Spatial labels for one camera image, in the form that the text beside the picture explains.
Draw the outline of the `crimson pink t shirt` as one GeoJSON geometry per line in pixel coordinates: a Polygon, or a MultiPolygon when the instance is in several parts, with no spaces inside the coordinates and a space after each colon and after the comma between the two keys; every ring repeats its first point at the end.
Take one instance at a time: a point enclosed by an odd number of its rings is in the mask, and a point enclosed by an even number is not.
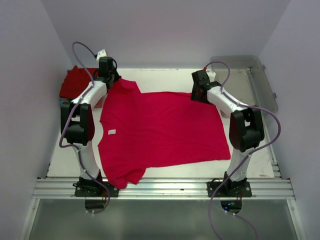
{"type": "Polygon", "coordinates": [[[120,79],[106,97],[100,123],[102,169],[118,189],[137,184],[147,168],[231,157],[217,108],[189,93],[142,93],[136,82],[120,79]]]}

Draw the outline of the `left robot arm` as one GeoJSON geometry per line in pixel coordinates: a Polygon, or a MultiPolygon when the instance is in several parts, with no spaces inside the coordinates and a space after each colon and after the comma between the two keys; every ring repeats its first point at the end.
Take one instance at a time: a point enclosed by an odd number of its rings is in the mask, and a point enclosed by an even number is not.
{"type": "Polygon", "coordinates": [[[120,79],[117,72],[117,62],[110,56],[98,59],[98,78],[93,75],[85,90],[71,102],[60,106],[59,147],[73,148],[80,168],[80,181],[89,182],[86,190],[92,196],[103,193],[104,184],[101,180],[101,170],[95,160],[92,140],[95,135],[93,108],[99,100],[105,98],[114,82],[120,79]]]}

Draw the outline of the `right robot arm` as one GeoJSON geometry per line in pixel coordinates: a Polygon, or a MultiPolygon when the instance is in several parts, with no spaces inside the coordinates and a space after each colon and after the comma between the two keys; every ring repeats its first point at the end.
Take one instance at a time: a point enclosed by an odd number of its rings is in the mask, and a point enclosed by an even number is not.
{"type": "Polygon", "coordinates": [[[197,70],[191,74],[193,87],[191,100],[215,105],[229,118],[229,141],[233,147],[231,160],[224,173],[223,182],[211,181],[211,196],[239,195],[246,189],[247,170],[252,157],[251,151],[258,148],[265,138],[262,114],[259,109],[250,108],[239,101],[217,81],[210,81],[207,72],[197,70]]]}

